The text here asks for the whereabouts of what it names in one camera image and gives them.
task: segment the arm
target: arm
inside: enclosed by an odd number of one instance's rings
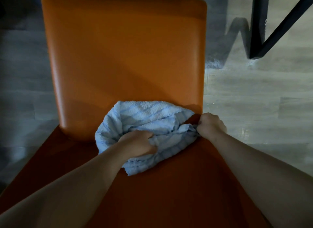
[[[133,131],[84,165],[48,184],[0,216],[0,227],[83,227],[93,216],[121,166],[155,153],[148,131]]]
[[[198,132],[216,147],[274,227],[313,227],[311,176],[227,135],[216,115],[203,114]]]

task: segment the right hand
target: right hand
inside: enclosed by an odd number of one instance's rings
[[[212,136],[216,132],[226,133],[227,128],[224,125],[223,121],[217,115],[204,113],[200,117],[197,131],[202,137],[209,140],[210,136]]]

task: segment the forearm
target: forearm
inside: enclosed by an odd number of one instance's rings
[[[313,178],[222,131],[205,136],[274,227],[313,226]]]
[[[3,213],[0,227],[84,226],[127,159],[126,146],[113,145]],[[32,212],[23,216],[29,209]]]

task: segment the hand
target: hand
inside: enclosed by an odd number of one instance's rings
[[[142,155],[155,154],[157,147],[150,145],[148,139],[153,137],[150,131],[132,131],[123,135],[118,143],[123,143],[127,147],[130,158]]]
[[[211,136],[213,136],[216,132],[226,133],[227,128],[217,115],[204,113],[200,117],[197,131],[202,137],[210,140]]]

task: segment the chair backrest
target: chair backrest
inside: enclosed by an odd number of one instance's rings
[[[93,141],[119,100],[202,113],[206,3],[42,0],[62,131]]]

